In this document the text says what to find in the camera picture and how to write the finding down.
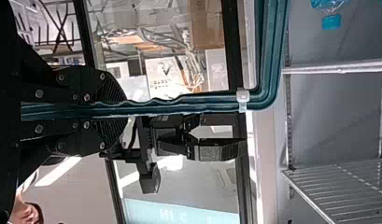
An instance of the metal rod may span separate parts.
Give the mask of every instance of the metal rod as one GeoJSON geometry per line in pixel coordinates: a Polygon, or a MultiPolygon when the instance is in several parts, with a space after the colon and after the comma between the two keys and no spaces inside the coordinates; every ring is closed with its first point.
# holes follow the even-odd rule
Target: metal rod
{"type": "Polygon", "coordinates": [[[373,166],[370,167],[358,167],[356,169],[338,169],[339,172],[328,172],[328,173],[318,173],[316,175],[303,175],[303,176],[292,176],[291,178],[293,180],[299,181],[299,180],[307,180],[307,179],[316,179],[316,178],[322,178],[322,177],[329,177],[329,176],[337,176],[340,174],[350,174],[352,173],[353,175],[362,175],[368,172],[378,172],[379,170],[382,170],[382,167],[379,167],[379,164],[374,164],[373,166]]]}
{"type": "Polygon", "coordinates": [[[339,177],[336,177],[336,178],[333,178],[333,177],[327,177],[327,178],[321,178],[321,179],[315,179],[315,180],[304,180],[304,181],[296,181],[297,184],[306,184],[306,183],[316,183],[316,182],[325,182],[325,183],[328,183],[330,182],[330,180],[343,180],[343,179],[350,179],[350,178],[354,178],[354,179],[357,179],[357,180],[360,180],[360,181],[365,181],[365,179],[363,177],[368,177],[369,175],[366,175],[366,174],[363,174],[363,175],[343,175],[343,176],[339,176],[339,177]]]}
{"type": "Polygon", "coordinates": [[[319,205],[327,205],[327,204],[332,204],[332,203],[350,203],[354,201],[362,201],[362,200],[367,200],[367,199],[376,199],[376,198],[382,198],[382,195],[376,195],[376,196],[371,196],[371,197],[359,197],[359,198],[352,198],[352,199],[344,199],[344,200],[338,200],[338,201],[333,201],[333,202],[326,202],[326,203],[320,203],[319,205]]]}
{"type": "MultiPolygon", "coordinates": [[[[364,181],[368,181],[368,183],[376,183],[379,181],[379,178],[378,177],[374,177],[374,178],[366,178],[366,179],[363,179],[364,181]]],[[[315,187],[315,186],[324,186],[324,185],[331,185],[331,184],[337,184],[337,183],[360,183],[360,180],[359,179],[356,179],[356,178],[353,178],[353,179],[349,179],[349,180],[343,180],[343,179],[336,179],[335,181],[332,181],[332,182],[329,182],[329,181],[326,181],[324,183],[317,183],[317,184],[310,184],[310,185],[302,185],[301,188],[302,189],[305,189],[305,188],[310,188],[310,187],[315,187]]]]}
{"type": "Polygon", "coordinates": [[[371,190],[368,186],[362,186],[362,187],[349,188],[349,189],[336,189],[336,190],[322,191],[322,192],[316,192],[316,193],[309,193],[309,196],[328,194],[328,193],[336,193],[336,192],[343,192],[343,191],[349,191],[349,190],[351,190],[352,192],[355,192],[355,191],[353,191],[355,189],[366,189],[367,191],[371,190]]]}
{"type": "Polygon", "coordinates": [[[321,187],[321,188],[316,188],[316,189],[305,189],[304,191],[310,192],[310,191],[316,191],[316,190],[322,190],[322,189],[347,189],[347,186],[350,187],[351,185],[328,186],[328,187],[321,187]]]}
{"type": "Polygon", "coordinates": [[[372,203],[356,203],[356,204],[342,205],[342,206],[336,206],[336,207],[329,207],[329,208],[325,208],[325,211],[344,209],[344,208],[350,208],[350,207],[362,207],[362,206],[366,206],[366,205],[379,204],[379,203],[382,203],[382,201],[381,202],[372,202],[372,203]]]}
{"type": "Polygon", "coordinates": [[[367,217],[353,217],[353,218],[349,218],[349,219],[342,219],[342,220],[339,220],[338,223],[350,222],[350,221],[352,222],[352,221],[364,220],[364,219],[371,219],[374,217],[382,217],[382,213],[376,214],[376,215],[370,215],[367,217]]]}
{"type": "Polygon", "coordinates": [[[334,198],[341,198],[341,197],[346,197],[346,196],[352,196],[355,197],[356,195],[367,195],[367,194],[382,194],[381,191],[376,191],[376,190],[371,190],[371,191],[365,191],[365,192],[357,192],[357,193],[348,193],[348,194],[338,194],[338,195],[331,195],[331,196],[325,196],[325,197],[319,197],[319,198],[314,198],[316,201],[320,200],[325,200],[325,199],[334,199],[334,198]]]}
{"type": "Polygon", "coordinates": [[[353,61],[347,63],[328,63],[314,66],[291,66],[281,69],[282,75],[293,74],[346,74],[382,72],[382,59],[353,61]]]}
{"type": "Polygon", "coordinates": [[[285,171],[285,173],[290,174],[290,175],[303,174],[303,173],[315,173],[316,171],[335,169],[337,167],[346,167],[346,168],[348,168],[348,167],[359,167],[362,164],[371,163],[371,162],[382,162],[382,159],[373,159],[373,160],[368,160],[368,161],[355,161],[355,162],[348,162],[348,163],[342,163],[342,164],[308,167],[308,168],[298,169],[295,171],[287,170],[287,171],[285,171]]]}
{"type": "Polygon", "coordinates": [[[348,211],[348,212],[342,212],[342,213],[334,213],[334,214],[331,214],[331,216],[338,217],[338,216],[350,215],[350,214],[354,214],[354,213],[370,212],[370,211],[381,210],[381,209],[382,209],[382,206],[379,206],[379,207],[375,207],[375,208],[366,208],[366,209],[359,209],[359,210],[355,210],[355,211],[348,211]]]}
{"type": "Polygon", "coordinates": [[[349,166],[342,166],[342,165],[336,165],[334,166],[332,169],[331,167],[329,167],[330,169],[326,169],[326,170],[323,170],[323,169],[320,169],[320,170],[316,170],[316,171],[308,171],[307,173],[303,172],[303,173],[297,173],[297,172],[287,172],[287,174],[289,174],[290,176],[292,177],[295,177],[295,176],[308,176],[308,175],[315,175],[315,174],[321,174],[321,173],[338,173],[338,172],[341,172],[343,170],[358,170],[358,169],[362,169],[362,168],[365,168],[365,167],[375,167],[375,166],[379,166],[379,165],[382,165],[382,161],[374,161],[374,162],[369,162],[369,163],[363,163],[362,165],[359,165],[359,166],[352,166],[352,167],[349,167],[349,166]]]}

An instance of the wire shelf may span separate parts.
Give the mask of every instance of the wire shelf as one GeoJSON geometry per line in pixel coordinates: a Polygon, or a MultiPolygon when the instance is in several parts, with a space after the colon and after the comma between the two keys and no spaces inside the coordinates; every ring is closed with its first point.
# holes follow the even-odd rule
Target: wire shelf
{"type": "Polygon", "coordinates": [[[282,174],[328,223],[382,224],[382,159],[282,174]]]}

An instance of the glass panel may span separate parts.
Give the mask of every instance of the glass panel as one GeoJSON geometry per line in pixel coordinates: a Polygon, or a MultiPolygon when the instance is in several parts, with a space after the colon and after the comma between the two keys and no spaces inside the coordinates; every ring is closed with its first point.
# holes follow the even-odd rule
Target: glass panel
{"type": "MultiPolygon", "coordinates": [[[[133,124],[131,119],[123,142],[130,141],[133,124]]],[[[191,134],[197,138],[233,137],[232,126],[198,127],[191,134]]],[[[138,145],[136,137],[134,147],[138,145]]],[[[115,161],[129,223],[240,223],[234,161],[188,161],[183,156],[152,158],[158,162],[162,177],[157,194],[142,194],[134,164],[115,161]]]]}
{"type": "MultiPolygon", "coordinates": [[[[227,91],[228,69],[220,0],[91,0],[88,10],[97,58],[120,82],[126,95],[143,102],[181,94],[227,91]]],[[[246,11],[238,4],[243,78],[250,73],[246,11]]],[[[248,20],[253,21],[253,13],[248,20]]]]}
{"type": "Polygon", "coordinates": [[[85,65],[72,0],[10,0],[18,34],[49,65],[85,65]]]}

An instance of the screw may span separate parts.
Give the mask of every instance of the screw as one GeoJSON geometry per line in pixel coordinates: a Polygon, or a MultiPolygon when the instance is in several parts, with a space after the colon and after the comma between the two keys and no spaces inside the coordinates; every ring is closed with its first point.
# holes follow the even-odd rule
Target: screw
{"type": "Polygon", "coordinates": [[[104,142],[100,143],[100,149],[104,149],[104,148],[106,148],[106,143],[104,142]]]}
{"type": "Polygon", "coordinates": [[[59,148],[59,149],[63,149],[63,148],[64,148],[64,143],[59,143],[59,145],[57,146],[57,148],[59,148]]]}
{"type": "Polygon", "coordinates": [[[91,127],[91,123],[90,122],[86,121],[86,122],[83,123],[83,128],[84,129],[89,129],[90,127],[91,127]]]}
{"type": "Polygon", "coordinates": [[[38,124],[35,126],[35,133],[42,133],[43,132],[43,126],[38,124]]]}
{"type": "Polygon", "coordinates": [[[42,98],[43,97],[43,91],[42,90],[37,90],[35,92],[35,97],[38,98],[38,99],[42,98]]]}
{"type": "Polygon", "coordinates": [[[11,143],[10,146],[12,148],[18,148],[19,147],[19,144],[18,143],[11,143]]]}
{"type": "Polygon", "coordinates": [[[65,75],[61,74],[59,75],[59,81],[64,81],[65,80],[65,75]]]}
{"type": "Polygon", "coordinates": [[[90,96],[88,93],[86,93],[86,94],[83,96],[83,100],[84,100],[85,102],[89,102],[89,101],[91,100],[91,96],[90,96]]]}

